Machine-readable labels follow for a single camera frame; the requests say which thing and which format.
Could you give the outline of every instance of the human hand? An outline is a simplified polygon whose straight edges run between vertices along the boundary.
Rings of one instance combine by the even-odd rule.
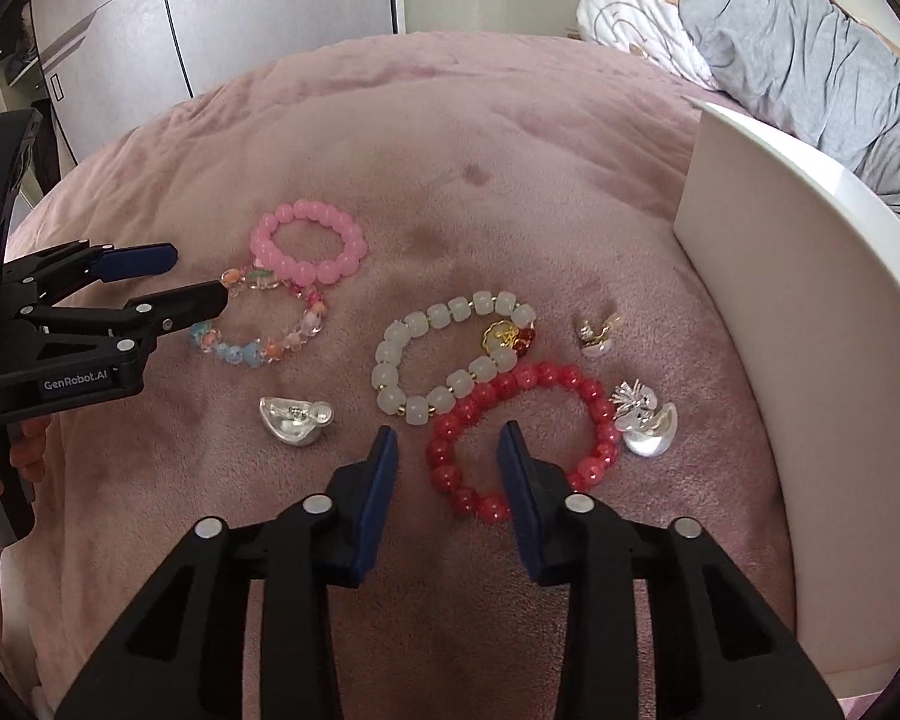
[[[28,482],[37,483],[43,480],[47,466],[43,454],[47,449],[47,428],[50,427],[48,416],[28,419],[21,424],[23,437],[10,447],[10,464],[20,471],[20,475]],[[4,491],[4,483],[0,481],[0,494]]]

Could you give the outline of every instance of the silver ingot ornament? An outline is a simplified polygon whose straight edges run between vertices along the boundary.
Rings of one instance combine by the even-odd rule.
[[[634,455],[655,458],[670,448],[677,435],[677,407],[673,403],[664,403],[658,409],[656,393],[639,379],[633,386],[626,382],[617,386],[610,399],[617,406],[613,424]]]
[[[329,403],[288,400],[280,397],[260,398],[260,415],[269,432],[290,446],[312,445],[333,421]]]
[[[587,360],[596,360],[597,357],[602,357],[611,351],[613,338],[610,338],[610,333],[623,323],[624,319],[620,314],[611,314],[598,333],[593,329],[589,319],[576,319],[574,332],[577,335],[577,343],[580,345],[583,357],[586,357]]]

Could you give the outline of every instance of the pink blanket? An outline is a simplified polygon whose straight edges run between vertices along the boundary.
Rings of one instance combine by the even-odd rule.
[[[454,519],[428,481],[430,431],[385,418],[370,387],[393,319],[476,290],[512,290],[538,309],[532,359],[576,362],[605,386],[640,377],[677,403],[672,450],[657,461],[625,455],[596,494],[655,525],[698,517],[792,624],[768,440],[727,330],[672,233],[698,126],[682,95],[706,97],[644,60],[569,40],[374,39],[236,79],[70,175],[14,237],[13,256],[82,237],[167,240],[180,251],[170,274],[96,285],[79,304],[122,305],[244,264],[261,213],[300,196],[352,213],[370,256],[327,290],[327,326],[293,359],[231,367],[176,334],[151,357],[144,394],[55,420],[37,528],[22,550],[50,703],[199,517],[274,517],[362,456],[385,422],[398,429],[401,466],[378,566],[361,590],[331,598],[348,720],[552,717],[565,594],[530,584],[509,528]],[[335,254],[337,240],[313,227],[276,240],[296,256]],[[298,312],[276,295],[256,298],[235,300],[223,327],[247,336]],[[597,319],[610,303],[626,317],[616,350],[584,362],[571,317]],[[480,333],[471,319],[412,343],[407,391],[424,394],[465,367]],[[262,395],[328,400],[338,416],[319,443],[293,449],[265,432]],[[523,394],[461,442],[478,488],[499,484],[493,451],[508,418],[538,457],[568,466],[589,448],[575,397]],[[259,597],[252,608],[258,623]],[[251,626],[250,718],[256,641]]]

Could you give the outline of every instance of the beads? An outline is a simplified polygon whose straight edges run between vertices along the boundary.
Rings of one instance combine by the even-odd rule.
[[[281,224],[294,220],[311,220],[334,230],[343,239],[343,253],[334,260],[317,264],[285,255],[271,240]],[[281,203],[275,214],[264,214],[260,224],[250,233],[250,250],[268,271],[281,280],[292,280],[300,287],[309,287],[314,281],[320,284],[336,284],[343,277],[352,276],[360,268],[360,261],[367,256],[364,231],[353,218],[332,205],[300,199],[293,205]]]
[[[302,208],[302,213],[310,213],[310,206],[304,205]],[[265,233],[266,230],[258,231],[258,238],[264,237]],[[479,317],[494,311],[501,317],[509,317],[516,312],[521,324],[518,326],[509,319],[495,322],[487,333],[484,333],[482,346],[485,355],[477,357],[466,370],[455,370],[447,376],[446,386],[436,386],[425,398],[406,397],[399,388],[398,366],[403,359],[404,348],[413,338],[422,338],[430,328],[442,330],[454,322],[465,322],[473,314]],[[498,384],[503,389],[501,391],[494,391],[492,388],[483,389],[480,398],[472,401],[474,407],[480,409],[481,403],[495,404],[498,399],[514,397],[521,384],[511,375],[511,371],[517,367],[520,357],[527,353],[533,343],[535,319],[536,312],[533,307],[518,303],[516,295],[509,292],[501,292],[496,298],[489,292],[473,293],[471,299],[460,296],[448,300],[447,303],[434,303],[426,312],[415,311],[413,314],[407,314],[404,319],[396,319],[386,327],[384,340],[377,344],[374,353],[377,365],[370,375],[370,384],[377,391],[377,405],[387,415],[403,416],[410,425],[424,425],[436,415],[452,413],[455,400],[460,401],[471,396],[478,386],[498,380],[501,374],[506,374],[506,377],[500,380],[503,384]],[[392,391],[384,395],[384,389]],[[405,400],[399,399],[398,392]]]
[[[226,343],[223,341],[220,330],[214,327],[213,322],[197,322],[190,328],[190,338],[194,346],[197,346],[197,349],[204,354],[213,354],[231,365],[261,367],[283,360],[287,351],[300,351],[304,344],[310,338],[314,338],[323,328],[323,318],[326,316],[327,306],[322,293],[317,288],[298,287],[298,285],[281,279],[273,271],[261,268],[231,268],[223,273],[220,281],[231,296],[240,295],[246,290],[265,292],[278,287],[286,287],[291,295],[303,300],[307,304],[307,308],[300,317],[299,324],[293,330],[285,331],[278,338],[266,338],[265,340],[257,338],[246,344]],[[386,370],[375,370],[373,378],[375,380],[381,377],[386,379],[388,375]]]
[[[427,464],[432,469],[431,482],[440,493],[448,494],[450,506],[456,514],[474,515],[487,524],[503,522],[511,518],[511,512],[502,495],[490,493],[481,496],[463,480],[463,474],[455,466],[455,442],[469,427],[477,424],[483,412],[501,401],[513,398],[520,391],[537,386],[561,384],[564,389],[576,391],[587,405],[594,422],[597,442],[593,450],[566,471],[567,485],[574,493],[586,493],[600,485],[620,456],[620,432],[613,428],[612,416],[607,410],[612,404],[604,399],[604,389],[595,379],[583,379],[576,365],[557,367],[552,362],[532,365],[519,362],[513,370],[499,372],[489,382],[477,382],[468,396],[458,400],[447,415],[434,420],[434,432],[425,451]]]

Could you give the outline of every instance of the red beaded bracelet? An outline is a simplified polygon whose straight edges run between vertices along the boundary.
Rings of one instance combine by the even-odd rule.
[[[489,383],[476,384],[471,394],[458,400],[450,413],[434,420],[433,437],[426,449],[427,464],[432,469],[430,481],[440,493],[450,495],[450,506],[457,514],[476,514],[487,523],[501,522],[511,515],[503,495],[480,495],[463,483],[463,473],[454,464],[454,443],[461,433],[480,421],[483,412],[501,400],[513,398],[521,389],[557,384],[580,396],[596,426],[593,452],[576,469],[567,471],[567,483],[574,493],[584,493],[604,480],[607,469],[616,463],[620,454],[622,435],[613,424],[616,407],[604,397],[600,382],[584,379],[576,365],[558,367],[546,361],[539,364],[521,361],[513,370],[497,374]]]

